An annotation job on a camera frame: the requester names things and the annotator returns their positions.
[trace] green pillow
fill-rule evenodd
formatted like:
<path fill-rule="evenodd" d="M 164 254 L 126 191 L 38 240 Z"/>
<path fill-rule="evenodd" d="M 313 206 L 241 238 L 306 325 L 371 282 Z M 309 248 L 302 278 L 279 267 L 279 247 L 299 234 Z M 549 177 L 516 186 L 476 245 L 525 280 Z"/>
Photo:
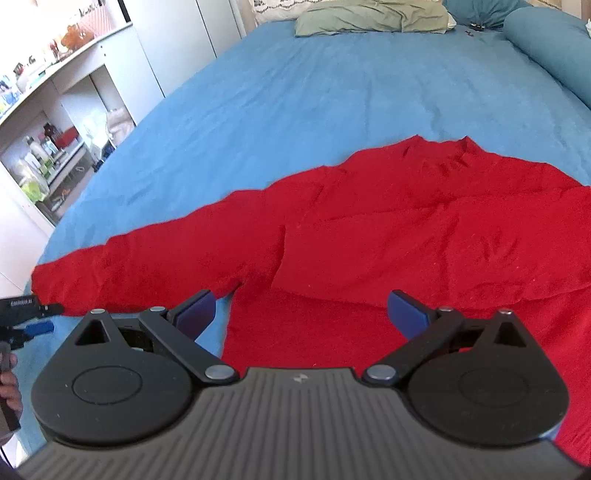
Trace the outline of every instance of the green pillow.
<path fill-rule="evenodd" d="M 449 16 L 432 0 L 335 0 L 320 2 L 295 22 L 295 36 L 341 32 L 445 33 Z"/>

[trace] blue bed sheet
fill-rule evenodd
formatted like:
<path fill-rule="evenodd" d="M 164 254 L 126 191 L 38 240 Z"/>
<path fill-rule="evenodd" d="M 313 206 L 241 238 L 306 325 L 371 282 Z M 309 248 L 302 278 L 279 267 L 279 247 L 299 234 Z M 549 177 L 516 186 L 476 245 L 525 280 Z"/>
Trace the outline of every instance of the blue bed sheet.
<path fill-rule="evenodd" d="M 445 35 L 294 38 L 293 29 L 257 28 L 161 102 L 66 213 L 41 262 L 416 134 L 468 135 L 486 150 L 548 162 L 589 184 L 591 111 L 503 33 L 458 25 Z M 218 301 L 199 340 L 218 355 L 229 307 Z M 20 439 L 29 452 L 44 442 L 31 386 L 77 321 L 57 318 L 53 335 L 19 354 Z"/>

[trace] white pillowcase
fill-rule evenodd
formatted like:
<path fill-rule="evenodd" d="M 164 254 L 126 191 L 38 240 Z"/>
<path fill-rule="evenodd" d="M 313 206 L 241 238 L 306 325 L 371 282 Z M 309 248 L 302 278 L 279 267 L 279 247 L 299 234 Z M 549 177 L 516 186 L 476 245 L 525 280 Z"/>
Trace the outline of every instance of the white pillowcase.
<path fill-rule="evenodd" d="M 294 20 L 312 5 L 331 0 L 249 0 L 258 25 L 276 20 Z"/>

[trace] metal rivet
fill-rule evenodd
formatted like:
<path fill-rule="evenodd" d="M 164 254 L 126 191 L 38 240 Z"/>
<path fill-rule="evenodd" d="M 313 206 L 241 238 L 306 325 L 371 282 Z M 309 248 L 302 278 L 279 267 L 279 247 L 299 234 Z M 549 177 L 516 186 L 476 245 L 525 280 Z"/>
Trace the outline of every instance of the metal rivet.
<path fill-rule="evenodd" d="M 235 371 L 229 365 L 212 365 L 205 370 L 205 376 L 210 380 L 228 380 L 232 378 Z"/>
<path fill-rule="evenodd" d="M 396 369 L 389 365 L 372 365 L 367 369 L 367 375 L 378 382 L 389 382 L 396 377 Z"/>

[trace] white shelf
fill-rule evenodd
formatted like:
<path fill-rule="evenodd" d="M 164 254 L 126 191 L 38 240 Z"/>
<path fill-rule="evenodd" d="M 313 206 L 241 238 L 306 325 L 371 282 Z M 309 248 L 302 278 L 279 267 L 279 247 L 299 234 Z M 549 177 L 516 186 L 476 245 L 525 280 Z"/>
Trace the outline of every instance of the white shelf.
<path fill-rule="evenodd" d="M 107 33 L 106 35 L 102 35 L 100 37 L 95 38 L 94 40 L 88 42 L 86 45 L 84 45 L 83 47 L 79 48 L 78 50 L 76 50 L 72 55 L 70 55 L 69 57 L 65 58 L 64 60 L 58 62 L 58 63 L 54 63 L 51 66 L 48 66 L 45 69 L 45 72 L 43 74 L 43 76 L 39 79 L 39 81 L 33 85 L 31 88 L 29 88 L 28 90 L 26 90 L 24 93 L 21 94 L 20 98 L 18 99 L 18 101 L 12 105 L 5 113 L 4 116 L 0 118 L 0 126 L 6 121 L 8 120 L 8 117 L 10 117 L 10 115 L 12 113 L 14 113 L 33 93 L 35 93 L 37 90 L 39 90 L 39 88 L 45 84 L 46 81 L 48 81 L 49 79 L 51 79 L 57 72 L 59 72 L 63 67 L 65 67 L 66 65 L 68 65 L 70 62 L 72 62 L 74 59 L 78 58 L 80 55 L 82 55 L 85 51 L 88 51 L 89 49 L 91 49 L 93 46 L 95 46 L 97 43 L 101 42 L 102 40 L 109 38 L 112 35 L 115 35 L 117 32 L 120 32 L 121 30 L 126 29 L 127 27 L 131 26 L 132 23 L 129 22 L 125 25 L 123 25 L 122 27 L 116 28 L 112 31 L 110 31 L 109 33 Z"/>
<path fill-rule="evenodd" d="M 53 194 L 62 184 L 68 174 L 74 169 L 80 159 L 86 154 L 84 142 L 80 142 L 76 148 L 65 158 L 57 170 L 47 179 L 49 195 Z"/>

